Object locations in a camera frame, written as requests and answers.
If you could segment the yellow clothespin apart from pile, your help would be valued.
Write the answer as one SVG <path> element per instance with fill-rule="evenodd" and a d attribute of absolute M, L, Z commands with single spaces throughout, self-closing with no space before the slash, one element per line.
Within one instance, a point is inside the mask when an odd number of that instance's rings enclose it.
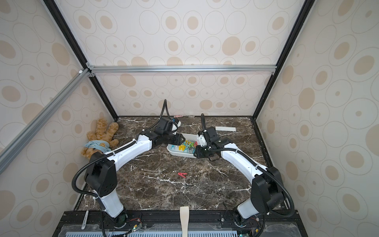
<path fill-rule="evenodd" d="M 179 150 L 182 151 L 182 152 L 184 152 L 187 149 L 188 149 L 188 146 L 185 145 L 185 144 L 182 144 L 182 145 L 179 146 Z"/>

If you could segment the white plastic storage box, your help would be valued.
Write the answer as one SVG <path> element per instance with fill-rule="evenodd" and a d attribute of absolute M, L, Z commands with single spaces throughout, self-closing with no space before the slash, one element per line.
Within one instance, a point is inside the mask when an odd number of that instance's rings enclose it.
<path fill-rule="evenodd" d="M 197 134 L 186 134 L 183 133 L 185 141 L 177 145 L 168 145 L 167 150 L 173 156 L 180 156 L 184 158 L 195 158 L 194 152 L 196 146 L 199 145 L 199 137 Z"/>

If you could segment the pink red clothespin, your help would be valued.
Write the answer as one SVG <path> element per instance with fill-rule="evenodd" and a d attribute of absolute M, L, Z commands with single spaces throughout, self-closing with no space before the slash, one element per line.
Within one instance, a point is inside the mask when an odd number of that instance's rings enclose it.
<path fill-rule="evenodd" d="M 187 173 L 183 173 L 183 172 L 179 172 L 178 175 L 179 175 L 181 178 L 186 178 L 186 177 L 187 177 Z"/>

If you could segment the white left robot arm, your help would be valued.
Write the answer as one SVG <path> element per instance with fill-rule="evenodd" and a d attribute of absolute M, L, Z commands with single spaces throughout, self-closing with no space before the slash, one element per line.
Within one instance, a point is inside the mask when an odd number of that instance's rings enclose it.
<path fill-rule="evenodd" d="M 152 127 L 141 131 L 131 142 L 120 148 L 101 154 L 96 152 L 90 162 L 73 177 L 75 192 L 90 195 L 101 210 L 113 220 L 125 219 L 125 208 L 116 192 L 117 171 L 137 156 L 161 145 L 180 146 L 185 141 L 177 129 L 178 118 L 160 118 Z"/>

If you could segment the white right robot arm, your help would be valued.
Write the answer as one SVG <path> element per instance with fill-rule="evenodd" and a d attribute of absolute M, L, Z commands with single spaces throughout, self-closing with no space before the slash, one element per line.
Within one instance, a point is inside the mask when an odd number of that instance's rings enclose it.
<path fill-rule="evenodd" d="M 295 214 L 294 201 L 284 187 L 277 168 L 268 168 L 254 161 L 230 139 L 221 138 L 215 127 L 205 128 L 198 132 L 197 137 L 199 145 L 194 152 L 196 158 L 211 158 L 218 155 L 251 181 L 250 198 L 235 208 L 236 222 L 271 211 L 281 217 L 291 217 Z"/>

